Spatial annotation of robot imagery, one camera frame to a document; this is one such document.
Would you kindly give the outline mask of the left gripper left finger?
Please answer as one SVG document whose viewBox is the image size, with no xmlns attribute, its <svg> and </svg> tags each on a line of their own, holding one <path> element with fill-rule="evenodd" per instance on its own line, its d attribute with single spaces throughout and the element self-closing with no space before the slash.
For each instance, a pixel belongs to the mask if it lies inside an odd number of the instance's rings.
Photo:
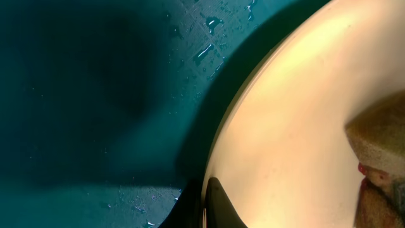
<svg viewBox="0 0 405 228">
<path fill-rule="evenodd" d="M 171 212 L 159 225 L 159 228 L 200 228 L 201 225 L 201 189 L 202 182 L 188 182 Z"/>
</svg>

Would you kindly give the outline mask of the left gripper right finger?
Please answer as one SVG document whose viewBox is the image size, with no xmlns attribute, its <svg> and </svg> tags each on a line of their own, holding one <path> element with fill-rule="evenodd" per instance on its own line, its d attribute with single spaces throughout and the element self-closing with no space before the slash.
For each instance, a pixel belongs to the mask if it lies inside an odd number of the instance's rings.
<svg viewBox="0 0 405 228">
<path fill-rule="evenodd" d="M 208 181 L 204 206 L 207 228 L 247 228 L 216 177 Z"/>
</svg>

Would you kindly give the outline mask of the yellow plate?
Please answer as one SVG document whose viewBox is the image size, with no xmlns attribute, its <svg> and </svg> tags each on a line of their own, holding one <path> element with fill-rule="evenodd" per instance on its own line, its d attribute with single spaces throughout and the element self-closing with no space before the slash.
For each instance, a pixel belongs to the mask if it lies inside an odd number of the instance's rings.
<svg viewBox="0 0 405 228">
<path fill-rule="evenodd" d="M 219 179 L 247 227 L 355 227 L 358 170 L 345 126 L 404 91 L 404 1 L 331 1 L 249 76 L 215 135 Z"/>
</svg>

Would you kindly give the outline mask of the green yellow sponge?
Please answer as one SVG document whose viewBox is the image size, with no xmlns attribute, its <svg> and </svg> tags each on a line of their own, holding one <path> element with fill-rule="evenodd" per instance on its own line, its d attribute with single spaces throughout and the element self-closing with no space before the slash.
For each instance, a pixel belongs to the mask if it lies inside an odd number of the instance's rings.
<svg viewBox="0 0 405 228">
<path fill-rule="evenodd" d="M 354 226 L 404 228 L 404 91 L 362 111 L 345 133 L 364 175 Z"/>
</svg>

